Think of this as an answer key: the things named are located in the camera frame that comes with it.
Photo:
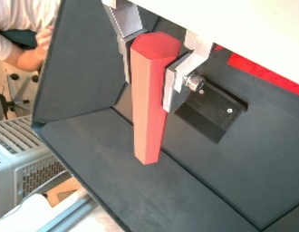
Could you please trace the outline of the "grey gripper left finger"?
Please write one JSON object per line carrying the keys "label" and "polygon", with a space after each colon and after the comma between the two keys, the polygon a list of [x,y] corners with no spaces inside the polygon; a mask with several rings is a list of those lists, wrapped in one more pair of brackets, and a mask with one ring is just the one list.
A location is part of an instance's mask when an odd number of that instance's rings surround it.
{"label": "grey gripper left finger", "polygon": [[135,4],[127,0],[101,0],[117,34],[118,51],[123,57],[125,81],[130,82],[130,45],[135,37],[145,33]]}

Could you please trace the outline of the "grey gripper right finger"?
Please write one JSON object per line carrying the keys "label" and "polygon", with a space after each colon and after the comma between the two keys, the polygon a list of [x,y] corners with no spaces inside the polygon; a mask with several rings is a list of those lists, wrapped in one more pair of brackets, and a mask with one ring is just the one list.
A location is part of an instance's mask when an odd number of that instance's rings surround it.
{"label": "grey gripper right finger", "polygon": [[203,85],[195,69],[209,58],[213,42],[186,31],[183,45],[189,52],[179,55],[165,69],[162,108],[166,112],[175,111],[187,94],[197,92]]}

